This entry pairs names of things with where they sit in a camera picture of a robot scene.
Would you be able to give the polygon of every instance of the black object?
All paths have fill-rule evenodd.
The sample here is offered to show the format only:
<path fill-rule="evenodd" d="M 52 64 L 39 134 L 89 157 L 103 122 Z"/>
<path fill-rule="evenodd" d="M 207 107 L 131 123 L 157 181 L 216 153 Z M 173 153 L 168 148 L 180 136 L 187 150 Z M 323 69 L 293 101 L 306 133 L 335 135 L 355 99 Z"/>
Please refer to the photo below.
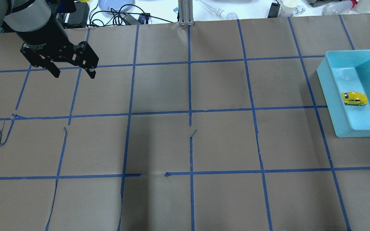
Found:
<path fill-rule="evenodd" d="M 141 24 L 137 19 L 135 19 L 130 14 L 123 16 L 122 20 L 125 22 L 125 25 L 140 25 Z"/>
<path fill-rule="evenodd" d="M 89 14 L 89 6 L 88 3 L 75 3 L 76 12 L 70 13 L 68 16 L 68 24 L 81 24 L 83 22 L 87 22 L 88 14 Z M 73 28 L 84 28 L 85 25 L 76 26 Z"/>
<path fill-rule="evenodd" d="M 151 14 L 150 13 L 141 13 L 139 15 L 139 18 L 138 18 L 138 21 L 141 23 L 141 24 L 148 24 L 148 21 L 149 21 L 149 18 L 151 17 Z"/>
<path fill-rule="evenodd" d="M 59 21 L 51 15 L 48 22 L 35 31 L 16 32 L 25 42 L 21 47 L 21 53 L 34 67 L 43 67 L 58 78 L 60 70 L 54 62 L 68 62 L 74 66 L 86 70 L 91 79 L 95 78 L 95 68 L 99 58 L 89 46 L 88 42 L 82 41 L 73 45 Z"/>
<path fill-rule="evenodd" d="M 281 8 L 281 5 L 279 3 L 272 3 L 270 5 L 268 18 L 276 18 L 279 15 L 279 9 Z"/>

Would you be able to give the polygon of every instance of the blue plastic bin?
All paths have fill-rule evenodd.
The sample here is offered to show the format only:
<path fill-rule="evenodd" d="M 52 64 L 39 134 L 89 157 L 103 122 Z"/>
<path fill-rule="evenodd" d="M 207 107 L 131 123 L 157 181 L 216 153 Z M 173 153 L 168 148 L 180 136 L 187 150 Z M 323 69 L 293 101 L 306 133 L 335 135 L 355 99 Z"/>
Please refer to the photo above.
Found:
<path fill-rule="evenodd" d="M 338 137 L 370 136 L 370 50 L 328 51 L 318 76 Z M 365 93 L 366 106 L 344 105 L 342 92 Z"/>

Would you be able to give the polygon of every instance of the blue tape grid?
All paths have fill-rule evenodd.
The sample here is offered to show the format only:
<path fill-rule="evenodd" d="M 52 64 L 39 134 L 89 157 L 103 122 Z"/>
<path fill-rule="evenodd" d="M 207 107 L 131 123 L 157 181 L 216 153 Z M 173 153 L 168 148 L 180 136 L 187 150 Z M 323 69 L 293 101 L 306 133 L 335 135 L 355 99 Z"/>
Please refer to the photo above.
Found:
<path fill-rule="evenodd" d="M 351 45 L 351 48 L 354 50 L 354 45 L 353 45 L 353 43 L 351 41 L 351 38 L 350 38 L 350 36 L 348 34 L 348 31 L 347 31 L 347 29 L 345 27 L 345 24 L 343 22 L 343 19 L 342 19 L 341 15 L 339 15 L 339 19 L 340 19 L 341 24 L 342 24 L 342 26 L 344 28 L 345 34 L 348 37 L 349 43 Z M 254 126 L 255 126 L 255 135 L 256 135 L 256 140 L 257 140 L 258 130 L 257 130 L 257 123 L 256 123 L 255 111 L 258 111 L 258 110 L 284 110 L 284 109 L 313 108 L 315 110 L 315 113 L 316 113 L 316 116 L 317 116 L 317 119 L 318 119 L 318 123 L 320 125 L 320 130 L 321 130 L 321 134 L 322 134 L 323 141 L 324 141 L 324 144 L 325 144 L 325 148 L 326 148 L 326 152 L 327 152 L 327 157 L 328 157 L 328 160 L 329 160 L 329 163 L 330 163 L 330 168 L 269 169 L 269 170 L 265 170 L 265 169 L 263 169 L 263 162 L 262 162 L 261 156 L 260 156 L 259 142 L 257 140 L 257 147 L 258 147 L 258 153 L 259 153 L 259 159 L 260 159 L 260 165 L 261 165 L 261 169 L 260 170 L 198 171 L 198 172 L 194 172 L 193 171 L 193 160 L 192 160 L 192 136 L 191 136 L 190 137 L 190 141 L 189 141 L 190 142 L 190 162 L 191 162 L 190 172 L 174 172 L 174 173 L 168 172 L 168 173 L 165 174 L 165 176 L 170 176 L 170 175 L 191 175 L 191 176 L 193 176 L 193 175 L 205 175 L 205 174 L 262 174 L 263 187 L 264 187 L 264 197 L 265 197 L 265 202 L 266 202 L 266 209 L 267 209 L 267 215 L 268 215 L 268 221 L 269 221 L 269 228 L 270 228 L 270 230 L 272 230 L 272 222 L 271 222 L 270 210 L 269 210 L 269 200 L 268 200 L 268 197 L 267 197 L 267 190 L 266 190 L 265 173 L 331 171 L 332 174 L 333 174 L 334 181 L 335 181 L 335 187 L 337 189 L 337 193 L 338 193 L 338 196 L 339 196 L 339 201 L 341 203 L 341 208 L 342 208 L 342 212 L 343 212 L 343 215 L 344 215 L 344 219 L 345 219 L 345 223 L 346 223 L 347 229 L 348 230 L 351 230 L 350 225 L 349 225 L 349 222 L 348 222 L 348 217 L 346 215 L 345 207 L 344 207 L 344 204 L 343 204 L 343 200 L 342 200 L 342 196 L 341 196 L 341 193 L 340 193 L 339 184 L 338 184 L 338 181 L 337 181 L 335 172 L 336 171 L 370 170 L 370 167 L 341 167 L 341 168 L 335 168 L 333 166 L 332 160 L 330 158 L 329 148 L 328 148 L 328 145 L 327 145 L 327 142 L 326 142 L 326 137 L 325 137 L 325 134 L 324 134 L 324 131 L 323 131 L 322 123 L 321 123 L 319 112 L 318 112 L 318 108 L 327 108 L 327 106 L 325 106 L 325 105 L 317 106 L 316 105 L 316 102 L 315 102 L 315 99 L 314 99 L 314 95 L 313 95 L 313 92 L 312 92 L 312 89 L 311 89 L 311 86 L 310 86 L 310 82 L 309 82 L 309 79 L 308 79 L 308 76 L 307 76 L 307 72 L 306 72 L 306 69 L 304 67 L 304 62 L 303 62 L 303 59 L 304 58 L 316 58 L 316 57 L 324 57 L 324 56 L 302 56 L 301 55 L 301 52 L 300 52 L 300 49 L 299 49 L 299 46 L 298 46 L 298 41 L 296 39 L 295 32 L 294 32 L 294 29 L 292 27 L 292 22 L 291 22 L 290 18 L 288 18 L 289 26 L 291 28 L 292 35 L 294 37 L 296 48 L 298 50 L 298 56 L 247 58 L 246 57 L 246 52 L 245 52 L 245 45 L 244 45 L 244 42 L 243 42 L 241 25 L 240 25 L 239 20 L 237 22 L 238 22 L 238 29 L 239 29 L 240 37 L 241 37 L 242 50 L 244 52 L 244 58 L 243 59 L 191 61 L 191 52 L 190 52 L 190 43 L 191 43 L 191 41 L 190 41 L 190 27 L 188 27 L 188 61 L 187 62 L 144 63 L 144 64 L 136 64 L 138 30 L 139 30 L 139 26 L 137 26 L 137 34 L 136 34 L 136 41 L 135 41 L 135 54 L 134 54 L 134 62 L 133 62 L 133 64 L 118 64 L 118 65 L 102 65 L 102 66 L 98 66 L 98 68 L 103 68 L 103 67 L 132 67 L 133 68 L 132 84 L 131 84 L 131 96 L 130 96 L 130 102 L 129 102 L 129 113 L 122 113 L 122 114 L 73 115 L 72 114 L 72 109 L 73 109 L 73 105 L 75 103 L 75 97 L 76 97 L 76 92 L 77 92 L 77 88 L 78 88 L 78 81 L 79 81 L 79 78 L 80 78 L 81 68 L 80 67 L 64 67 L 64 68 L 60 68 L 60 70 L 79 69 L 78 79 L 77 79 L 77 82 L 76 82 L 74 97 L 73 97 L 71 111 L 70 111 L 69 116 L 58 116 L 58 117 L 21 117 L 21 116 L 18 116 L 18 115 L 14 115 L 13 118 L 0 118 L 0 120 L 12 120 L 12 123 L 15 120 L 65 119 L 65 118 L 68 118 L 69 119 L 69 124 L 70 124 L 71 119 L 72 118 L 75 118 L 75 117 L 128 116 L 127 136 L 126 136 L 125 153 L 124 153 L 124 167 L 123 167 L 123 173 L 122 174 L 107 174 L 107 175 L 59 175 L 58 173 L 60 172 L 61 162 L 62 162 L 62 158 L 63 158 L 63 152 L 65 150 L 65 144 L 66 144 L 66 137 L 65 137 L 64 144 L 63 144 L 63 150 L 61 151 L 60 163 L 59 163 L 59 166 L 58 166 L 58 171 L 57 171 L 57 175 L 56 176 L 0 177 L 0 180 L 55 179 L 56 180 L 56 185 L 57 185 L 58 179 L 121 177 L 122 178 L 121 198 L 123 198 L 123 188 L 124 188 L 124 183 L 125 183 L 125 177 L 140 177 L 141 176 L 141 174 L 126 174 L 126 160 L 127 160 L 127 154 L 128 154 L 128 139 L 129 139 L 130 119 L 131 119 L 131 116 L 133 116 L 133 115 L 178 114 L 178 113 L 179 114 L 182 114 L 182 113 L 189 113 L 189 124 L 191 125 L 191 115 L 192 115 L 192 113 L 220 112 L 220 111 L 251 111 L 252 110 L 252 114 L 253 114 L 253 118 L 254 118 Z M 312 101 L 313 101 L 313 105 L 312 106 L 298 106 L 298 107 L 263 107 L 263 108 L 255 108 L 254 107 L 253 98 L 252 98 L 252 92 L 251 92 L 251 85 L 250 85 L 249 70 L 248 70 L 248 66 L 247 66 L 247 61 L 250 61 L 250 60 L 297 59 L 297 58 L 299 58 L 300 61 L 301 61 L 301 65 L 302 65 L 302 68 L 303 68 L 303 71 L 304 71 L 305 78 L 307 80 L 307 85 L 308 85 L 308 88 L 309 88 L 309 91 L 310 91 L 310 95 L 311 95 L 311 98 L 312 98 Z M 249 88 L 250 99 L 251 99 L 251 108 L 192 110 L 191 109 L 191 69 L 190 69 L 191 63 L 215 63 L 215 62 L 237 62 L 237 61 L 244 61 L 244 63 L 245 63 L 245 70 L 246 70 L 246 74 L 247 74 L 248 88 Z M 159 111 L 159 112 L 132 113 L 132 97 L 133 97 L 133 87 L 134 87 L 134 79 L 135 79 L 135 66 L 165 65 L 165 64 L 184 64 L 184 63 L 188 63 L 188 71 L 189 71 L 189 73 L 188 73 L 188 80 L 189 80 L 189 111 Z M 42 70 L 44 70 L 44 69 L 31 69 L 31 66 L 30 66 L 30 68 L 28 68 L 28 70 L 7 70 L 7 71 L 0 71 L 0 73 L 5 73 L 5 72 L 27 72 L 27 75 L 26 75 L 26 78 L 24 80 L 24 84 L 22 86 L 22 90 L 21 90 L 21 93 L 20 93 L 20 96 L 19 96 L 19 99 L 18 99 L 18 102 L 17 102 L 17 105 L 16 105 L 16 109 L 18 109 L 18 107 L 19 107 L 19 103 L 21 101 L 21 97 L 22 97 L 23 91 L 25 89 L 25 85 L 26 85 L 26 82 L 27 82 L 29 73 L 31 71 L 42 71 Z M 194 200 L 193 200 L 193 177 L 191 177 L 191 223 L 192 223 L 192 230 L 195 229 L 194 228 L 194 209 L 193 209 L 193 205 L 194 205 Z"/>

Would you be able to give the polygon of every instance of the yellow toy car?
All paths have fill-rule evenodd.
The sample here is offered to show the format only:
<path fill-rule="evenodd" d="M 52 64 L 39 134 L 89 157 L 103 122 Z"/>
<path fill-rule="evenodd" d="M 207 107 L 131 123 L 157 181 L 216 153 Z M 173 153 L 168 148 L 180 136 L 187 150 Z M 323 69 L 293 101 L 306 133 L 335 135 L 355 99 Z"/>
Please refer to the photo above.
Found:
<path fill-rule="evenodd" d="M 345 105 L 365 106 L 367 104 L 367 97 L 364 93 L 342 92 L 342 99 Z"/>

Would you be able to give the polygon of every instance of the yellow object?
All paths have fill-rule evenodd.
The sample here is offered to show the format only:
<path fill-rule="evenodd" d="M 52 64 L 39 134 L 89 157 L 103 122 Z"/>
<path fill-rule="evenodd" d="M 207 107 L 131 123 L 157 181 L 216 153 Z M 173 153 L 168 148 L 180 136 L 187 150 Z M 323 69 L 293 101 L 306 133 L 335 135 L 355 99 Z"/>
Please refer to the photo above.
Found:
<path fill-rule="evenodd" d="M 367 104 L 367 97 L 364 93 L 342 92 L 342 99 L 345 105 L 365 106 Z"/>

